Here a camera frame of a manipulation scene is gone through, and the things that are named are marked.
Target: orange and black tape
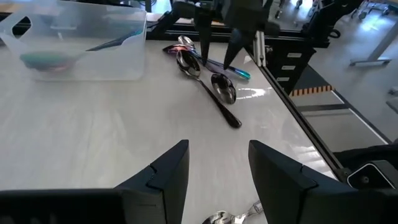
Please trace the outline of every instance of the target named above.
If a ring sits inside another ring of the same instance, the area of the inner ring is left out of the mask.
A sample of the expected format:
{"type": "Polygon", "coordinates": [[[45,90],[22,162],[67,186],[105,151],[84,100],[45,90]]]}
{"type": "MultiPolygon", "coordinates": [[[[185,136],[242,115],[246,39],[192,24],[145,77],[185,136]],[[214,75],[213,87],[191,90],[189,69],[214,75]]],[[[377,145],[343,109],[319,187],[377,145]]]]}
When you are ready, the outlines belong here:
{"type": "Polygon", "coordinates": [[[334,88],[331,85],[326,85],[326,86],[318,86],[318,87],[313,87],[313,88],[304,88],[304,89],[299,89],[299,90],[293,90],[290,93],[290,96],[303,96],[303,95],[309,95],[309,94],[314,94],[314,93],[323,93],[326,91],[332,91],[334,88]]]}

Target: floor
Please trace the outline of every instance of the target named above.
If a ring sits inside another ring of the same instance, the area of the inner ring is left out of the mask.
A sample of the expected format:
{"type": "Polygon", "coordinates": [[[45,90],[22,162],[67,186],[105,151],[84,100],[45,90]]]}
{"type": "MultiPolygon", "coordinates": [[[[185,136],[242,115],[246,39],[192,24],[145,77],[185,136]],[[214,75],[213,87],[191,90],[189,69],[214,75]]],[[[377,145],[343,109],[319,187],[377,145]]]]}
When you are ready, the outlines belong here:
{"type": "MultiPolygon", "coordinates": [[[[304,0],[300,10],[295,10],[295,0],[292,0],[285,5],[278,22],[284,29],[299,29],[295,22],[308,19],[311,5],[312,1],[304,0]]],[[[341,31],[341,38],[332,39],[327,49],[316,49],[317,53],[309,62],[391,141],[398,138],[398,114],[386,105],[386,100],[392,97],[387,94],[388,89],[398,85],[398,61],[393,60],[387,66],[349,67],[349,60],[369,55],[397,20],[398,16],[383,17],[380,11],[373,11],[363,21],[357,17],[343,17],[335,26],[341,31]]],[[[395,40],[383,56],[396,58],[397,50],[398,41],[395,40]]],[[[331,92],[292,99],[298,106],[339,103],[331,92]]],[[[349,110],[307,112],[304,115],[333,152],[384,144],[349,110]]]]}

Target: white table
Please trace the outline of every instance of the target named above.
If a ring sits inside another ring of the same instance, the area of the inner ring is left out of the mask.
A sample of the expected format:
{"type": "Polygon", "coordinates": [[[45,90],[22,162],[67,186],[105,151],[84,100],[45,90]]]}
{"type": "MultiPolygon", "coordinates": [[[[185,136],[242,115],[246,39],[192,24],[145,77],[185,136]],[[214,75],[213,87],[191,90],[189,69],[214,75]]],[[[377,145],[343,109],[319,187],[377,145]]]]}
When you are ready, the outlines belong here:
{"type": "MultiPolygon", "coordinates": [[[[114,187],[181,139],[190,141],[184,224],[218,210],[239,214],[258,200],[251,139],[333,176],[244,50],[233,66],[252,79],[237,84],[228,108],[243,125],[231,129],[199,83],[161,51],[170,44],[146,42],[146,74],[135,82],[35,82],[14,71],[1,48],[0,190],[114,187]]],[[[225,47],[212,43],[210,58],[222,61],[225,47]]],[[[207,85],[210,75],[201,75],[207,85]]]]}

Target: utensil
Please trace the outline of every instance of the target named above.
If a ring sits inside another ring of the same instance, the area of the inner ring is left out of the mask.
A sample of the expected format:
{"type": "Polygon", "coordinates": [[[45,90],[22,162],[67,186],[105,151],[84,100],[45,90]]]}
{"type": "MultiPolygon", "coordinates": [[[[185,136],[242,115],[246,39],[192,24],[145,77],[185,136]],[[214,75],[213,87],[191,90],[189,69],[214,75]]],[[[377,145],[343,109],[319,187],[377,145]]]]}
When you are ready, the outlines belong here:
{"type": "Polygon", "coordinates": [[[200,67],[194,56],[186,51],[179,50],[177,52],[177,64],[181,71],[183,71],[188,77],[198,81],[207,93],[211,96],[213,101],[216,103],[217,107],[220,109],[223,114],[225,120],[228,124],[233,128],[240,128],[242,126],[242,122],[238,118],[236,118],[224,105],[222,105],[217,97],[207,88],[207,86],[199,79],[200,76],[200,67]]]}
{"type": "Polygon", "coordinates": [[[263,211],[261,202],[257,201],[242,215],[232,215],[226,211],[219,211],[208,217],[202,224],[242,224],[248,217],[260,214],[263,211]]]}
{"type": "MultiPolygon", "coordinates": [[[[168,54],[175,54],[179,50],[190,51],[193,54],[193,56],[195,56],[196,59],[201,61],[201,56],[197,52],[193,52],[191,47],[189,47],[189,46],[186,46],[183,44],[174,44],[174,45],[170,45],[170,46],[163,48],[163,51],[168,54]]],[[[224,70],[224,68],[223,68],[224,65],[222,63],[216,62],[211,59],[208,59],[208,63],[206,63],[205,67],[213,73],[226,74],[227,71],[229,71],[229,73],[232,73],[234,75],[239,75],[239,77],[244,78],[245,80],[250,79],[250,74],[248,74],[247,72],[240,70],[238,68],[232,67],[232,66],[229,66],[227,70],[224,70]]]]}
{"type": "MultiPolygon", "coordinates": [[[[190,51],[194,54],[194,56],[195,56],[199,61],[201,61],[201,55],[197,52],[196,47],[195,47],[195,44],[193,43],[193,41],[192,41],[189,37],[184,36],[184,35],[180,35],[180,36],[178,37],[178,42],[179,42],[180,44],[182,44],[182,45],[187,46],[187,47],[188,47],[187,49],[190,50],[190,51]]],[[[217,66],[221,67],[222,70],[224,70],[224,69],[223,69],[224,64],[222,64],[222,63],[220,63],[220,62],[214,61],[214,60],[212,60],[212,59],[207,59],[207,62],[208,62],[208,63],[211,63],[211,64],[213,64],[213,65],[217,65],[217,66]]],[[[207,67],[207,64],[206,64],[206,68],[209,69],[211,72],[215,72],[215,71],[212,71],[212,69],[208,68],[208,67],[207,67]]],[[[231,70],[233,73],[239,75],[240,77],[242,77],[242,78],[244,78],[244,79],[246,79],[246,80],[249,80],[250,77],[251,77],[250,74],[249,74],[248,72],[245,72],[245,71],[240,70],[240,69],[238,69],[238,68],[229,66],[227,69],[228,69],[228,70],[231,70]]]]}
{"type": "Polygon", "coordinates": [[[225,75],[214,73],[211,76],[211,85],[218,93],[219,99],[227,104],[234,104],[236,101],[236,89],[232,81],[225,75]]]}
{"type": "Polygon", "coordinates": [[[107,43],[87,49],[78,55],[68,55],[65,52],[58,51],[35,51],[20,55],[19,59],[27,68],[34,68],[40,72],[61,72],[72,67],[79,59],[86,56],[88,52],[98,51],[109,47],[121,45],[127,38],[139,35],[142,30],[132,31],[122,37],[111,40],[107,43]]]}

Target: plastic container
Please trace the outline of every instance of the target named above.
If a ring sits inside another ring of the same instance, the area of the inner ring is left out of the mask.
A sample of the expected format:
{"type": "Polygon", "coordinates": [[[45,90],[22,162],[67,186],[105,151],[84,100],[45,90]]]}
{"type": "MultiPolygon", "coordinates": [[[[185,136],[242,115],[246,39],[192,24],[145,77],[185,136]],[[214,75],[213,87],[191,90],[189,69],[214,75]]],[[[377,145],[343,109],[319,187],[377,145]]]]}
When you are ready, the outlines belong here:
{"type": "Polygon", "coordinates": [[[0,38],[22,73],[37,80],[135,80],[145,67],[146,11],[70,1],[30,3],[0,22],[0,38]],[[17,38],[12,28],[25,17],[31,27],[17,38]],[[86,51],[132,32],[117,47],[86,51]]]}

